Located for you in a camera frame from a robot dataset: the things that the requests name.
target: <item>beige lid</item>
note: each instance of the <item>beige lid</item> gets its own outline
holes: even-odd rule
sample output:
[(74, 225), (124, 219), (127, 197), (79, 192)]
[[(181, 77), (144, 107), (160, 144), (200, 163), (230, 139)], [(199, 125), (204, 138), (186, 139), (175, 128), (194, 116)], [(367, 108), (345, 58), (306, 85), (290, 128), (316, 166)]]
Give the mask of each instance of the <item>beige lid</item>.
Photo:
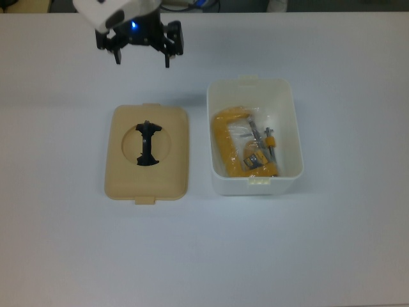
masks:
[[(162, 129), (151, 137), (151, 155), (158, 163), (141, 166), (137, 159), (143, 152), (143, 137), (136, 128), (146, 120)], [(188, 175), (189, 123), (182, 108), (143, 104), (115, 110), (105, 172), (108, 197), (140, 205), (178, 200), (186, 194)]]

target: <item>table surface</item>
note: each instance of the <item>table surface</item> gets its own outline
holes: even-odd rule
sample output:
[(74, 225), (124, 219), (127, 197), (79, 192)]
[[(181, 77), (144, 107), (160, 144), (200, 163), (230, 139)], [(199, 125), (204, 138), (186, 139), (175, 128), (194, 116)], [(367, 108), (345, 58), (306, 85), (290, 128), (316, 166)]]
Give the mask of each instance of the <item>table surface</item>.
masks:
[[(80, 15), (0, 17), (0, 305), (409, 303), (409, 13), (166, 15), (185, 54), (96, 49)], [(305, 171), (288, 194), (221, 197), (206, 89), (291, 84)], [(184, 107), (185, 197), (104, 194), (122, 104)]]

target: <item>black plastic piece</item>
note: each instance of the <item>black plastic piece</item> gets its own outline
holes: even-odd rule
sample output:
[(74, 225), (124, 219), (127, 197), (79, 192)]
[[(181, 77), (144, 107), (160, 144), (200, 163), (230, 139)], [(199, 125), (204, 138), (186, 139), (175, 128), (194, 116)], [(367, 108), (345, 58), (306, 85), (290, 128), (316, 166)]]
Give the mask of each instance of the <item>black plastic piece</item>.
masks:
[(113, 28), (115, 35), (108, 38), (109, 32), (99, 33), (96, 31), (96, 46), (113, 53), (117, 64), (121, 64), (120, 49), (127, 44), (150, 45), (162, 52), (165, 55), (166, 68), (170, 66), (171, 57), (183, 54), (184, 42), (180, 21), (173, 21), (164, 26), (160, 21), (159, 8), (150, 14), (128, 20), (119, 26), (109, 27), (108, 22), (109, 20), (107, 21), (107, 28)]
[(123, 10), (116, 11), (111, 15), (111, 17), (107, 19), (107, 21), (105, 22), (105, 27), (107, 29), (110, 29), (113, 26), (119, 24), (120, 22), (123, 22), (124, 19), (125, 13), (123, 12)]
[(145, 120), (144, 123), (136, 125), (136, 131), (142, 134), (142, 156), (137, 159), (137, 165), (151, 166), (158, 164), (159, 161), (155, 160), (152, 156), (152, 136), (156, 131), (161, 131), (162, 127), (150, 123), (149, 120)]

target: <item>plastic bag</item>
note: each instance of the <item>plastic bag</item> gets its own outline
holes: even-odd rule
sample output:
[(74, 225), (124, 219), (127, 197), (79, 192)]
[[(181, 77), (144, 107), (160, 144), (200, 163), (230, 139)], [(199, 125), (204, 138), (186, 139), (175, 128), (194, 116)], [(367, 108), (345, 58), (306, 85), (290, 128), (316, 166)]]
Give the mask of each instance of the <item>plastic bag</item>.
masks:
[(268, 146), (275, 146), (274, 137), (268, 138), (264, 127), (258, 127), (263, 115), (261, 108), (230, 107), (214, 117), (214, 137), (230, 177), (278, 176)]

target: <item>white plastic container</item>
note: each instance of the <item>white plastic container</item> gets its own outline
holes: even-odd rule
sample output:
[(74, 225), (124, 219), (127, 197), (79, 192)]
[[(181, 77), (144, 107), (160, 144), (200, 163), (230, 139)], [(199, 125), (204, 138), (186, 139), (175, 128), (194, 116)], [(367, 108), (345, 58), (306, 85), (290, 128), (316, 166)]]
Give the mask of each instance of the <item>white plastic container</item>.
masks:
[[(259, 107), (265, 112), (258, 118), (258, 128), (274, 129), (275, 156), (279, 177), (229, 178), (220, 157), (213, 131), (213, 117), (228, 107)], [(212, 158), (212, 182), (221, 195), (282, 194), (303, 172), (303, 160), (293, 95), (283, 79), (258, 79), (241, 76), (235, 80), (212, 83), (207, 93), (207, 109)]]

